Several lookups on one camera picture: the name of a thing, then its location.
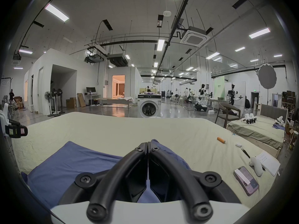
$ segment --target wooden chair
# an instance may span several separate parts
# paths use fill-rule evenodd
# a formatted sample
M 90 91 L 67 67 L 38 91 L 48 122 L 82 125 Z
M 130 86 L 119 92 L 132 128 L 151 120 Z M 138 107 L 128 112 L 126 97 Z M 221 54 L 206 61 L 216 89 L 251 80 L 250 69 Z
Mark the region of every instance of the wooden chair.
M 238 111 L 239 112 L 239 117 L 237 117 L 235 115 L 228 114 L 230 110 Z M 234 107 L 233 105 L 230 105 L 229 103 L 226 103 L 226 102 L 219 102 L 219 109 L 218 109 L 218 114 L 217 114 L 215 123 L 217 122 L 218 117 L 221 118 L 221 119 L 224 119 L 225 122 L 224 122 L 223 127 L 226 128 L 227 121 L 233 121 L 233 120 L 240 119 L 240 114 L 241 114 L 241 110 Z

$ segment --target orange battery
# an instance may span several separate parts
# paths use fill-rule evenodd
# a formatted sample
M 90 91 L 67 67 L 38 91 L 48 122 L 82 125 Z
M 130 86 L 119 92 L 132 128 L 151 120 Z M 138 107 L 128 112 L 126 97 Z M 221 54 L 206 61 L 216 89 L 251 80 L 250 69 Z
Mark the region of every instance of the orange battery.
M 224 139 L 218 137 L 217 140 L 219 140 L 221 143 L 225 144 L 225 140 Z

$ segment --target blue cloth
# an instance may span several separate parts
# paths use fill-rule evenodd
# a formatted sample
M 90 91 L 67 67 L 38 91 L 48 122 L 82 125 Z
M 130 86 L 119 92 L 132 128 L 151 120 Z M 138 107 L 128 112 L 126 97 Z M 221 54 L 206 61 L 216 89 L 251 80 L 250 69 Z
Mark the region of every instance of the blue cloth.
M 152 142 L 173 156 L 186 169 L 190 169 L 185 160 L 169 148 L 159 144 L 157 140 L 152 140 Z M 78 174 L 83 172 L 98 173 L 111 169 L 120 159 L 122 159 L 120 156 L 96 152 L 69 141 L 28 175 L 22 173 L 22 177 L 32 193 L 51 209 L 58 204 Z M 149 180 L 147 180 L 147 189 L 138 202 L 160 202 L 150 189 Z
M 275 128 L 275 129 L 282 129 L 282 130 L 285 130 L 285 127 L 283 127 L 283 126 L 281 126 L 281 125 L 279 125 L 279 124 L 274 124 L 272 127 Z

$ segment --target computer monitor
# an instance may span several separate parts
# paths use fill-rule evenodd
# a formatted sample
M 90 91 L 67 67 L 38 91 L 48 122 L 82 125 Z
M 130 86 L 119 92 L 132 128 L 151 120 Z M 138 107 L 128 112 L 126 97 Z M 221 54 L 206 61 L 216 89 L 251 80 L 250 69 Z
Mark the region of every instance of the computer monitor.
M 91 94 L 91 92 L 95 92 L 95 87 L 86 87 L 86 92 L 89 92 L 89 94 Z

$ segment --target washing machine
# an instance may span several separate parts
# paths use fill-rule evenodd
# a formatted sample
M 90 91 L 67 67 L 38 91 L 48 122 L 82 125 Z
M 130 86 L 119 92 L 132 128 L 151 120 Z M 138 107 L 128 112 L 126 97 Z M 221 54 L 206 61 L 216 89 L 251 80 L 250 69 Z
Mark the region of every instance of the washing machine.
M 138 95 L 138 118 L 161 117 L 161 95 Z

